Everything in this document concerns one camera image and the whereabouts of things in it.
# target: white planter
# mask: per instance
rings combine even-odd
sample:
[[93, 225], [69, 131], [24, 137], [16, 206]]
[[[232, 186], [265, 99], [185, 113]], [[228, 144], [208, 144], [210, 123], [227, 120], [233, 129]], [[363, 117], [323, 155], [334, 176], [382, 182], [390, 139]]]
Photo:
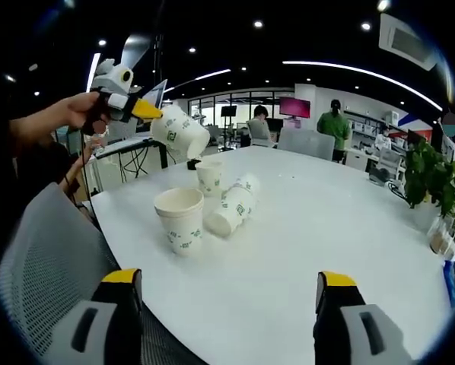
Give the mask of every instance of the white planter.
[[414, 208], [414, 223], [421, 232], [427, 233], [440, 213], [441, 208], [436, 207], [432, 202], [422, 202]]

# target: green leaves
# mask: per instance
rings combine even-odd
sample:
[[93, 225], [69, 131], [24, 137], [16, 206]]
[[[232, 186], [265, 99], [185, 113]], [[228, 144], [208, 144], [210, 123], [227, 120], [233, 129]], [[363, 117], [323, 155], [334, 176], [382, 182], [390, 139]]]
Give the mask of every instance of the green leaves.
[[441, 207], [442, 216], [455, 207], [455, 163], [448, 163], [426, 141], [406, 155], [406, 200], [410, 208], [420, 204], [427, 193], [433, 203]]

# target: air conditioning vent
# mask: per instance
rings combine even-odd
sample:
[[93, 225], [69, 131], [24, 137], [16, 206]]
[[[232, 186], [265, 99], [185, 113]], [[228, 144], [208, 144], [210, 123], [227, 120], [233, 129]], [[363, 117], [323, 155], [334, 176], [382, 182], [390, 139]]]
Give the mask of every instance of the air conditioning vent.
[[412, 28], [388, 14], [381, 15], [380, 48], [429, 71], [437, 63], [434, 50]]

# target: pink monitor screen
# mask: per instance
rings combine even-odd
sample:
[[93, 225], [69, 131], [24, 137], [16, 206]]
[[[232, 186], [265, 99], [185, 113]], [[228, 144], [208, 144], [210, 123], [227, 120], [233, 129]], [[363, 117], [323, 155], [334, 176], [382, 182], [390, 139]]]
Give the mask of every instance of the pink monitor screen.
[[310, 118], [310, 101], [294, 99], [293, 97], [281, 97], [280, 114]]

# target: potted plant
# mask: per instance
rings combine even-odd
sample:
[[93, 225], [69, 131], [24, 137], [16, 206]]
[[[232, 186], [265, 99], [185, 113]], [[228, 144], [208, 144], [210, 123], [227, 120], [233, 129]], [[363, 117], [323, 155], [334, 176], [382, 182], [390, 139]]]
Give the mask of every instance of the potted plant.
[[447, 162], [429, 143], [421, 140], [407, 152], [405, 194], [410, 208], [417, 208], [417, 225], [427, 231], [435, 217], [455, 213], [455, 162]]

